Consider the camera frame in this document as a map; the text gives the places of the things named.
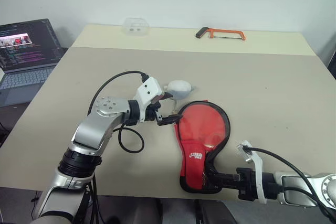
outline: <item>laptop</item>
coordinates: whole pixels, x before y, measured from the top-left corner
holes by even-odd
[[[0,107],[30,102],[63,54],[48,19],[0,26]]]

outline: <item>white wall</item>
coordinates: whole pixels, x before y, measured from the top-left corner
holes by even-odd
[[[328,63],[336,43],[335,0],[0,0],[0,24],[49,18],[69,47],[87,23],[142,17],[150,26],[300,31]]]

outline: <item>beige table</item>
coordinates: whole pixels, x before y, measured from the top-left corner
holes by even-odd
[[[238,143],[249,140],[305,172],[336,172],[336,82],[300,34],[246,32],[246,43],[209,42],[185,37],[195,30],[173,30],[157,28],[146,37],[127,37],[120,27],[85,28],[0,148],[0,186],[43,190],[98,87],[116,73],[135,69],[148,72],[162,85],[176,79],[195,85],[195,92],[180,105],[208,99],[227,112],[232,133],[216,159],[220,171],[233,173],[236,167],[252,167],[236,151]],[[111,40],[104,41],[107,35]],[[165,50],[159,50],[160,36]],[[259,52],[248,44],[254,36]],[[282,39],[273,40],[272,36]],[[265,38],[269,38],[267,45],[277,41],[277,49],[271,52],[272,47],[263,47]],[[151,41],[157,50],[149,50]],[[195,49],[201,52],[192,52],[193,44],[203,41],[204,46]],[[227,48],[221,43],[228,45],[229,53],[223,52]],[[139,84],[136,75],[119,78],[101,95],[130,99]],[[173,102],[164,101],[162,107],[162,114],[167,115]],[[181,152],[172,126],[146,122],[135,128],[145,139],[145,149],[140,154],[126,153],[114,136],[96,169],[99,194],[213,199],[237,195],[228,189],[201,196],[182,191],[178,181]],[[123,141],[128,147],[138,146],[137,137],[127,132]],[[262,157],[265,171],[289,170]]]

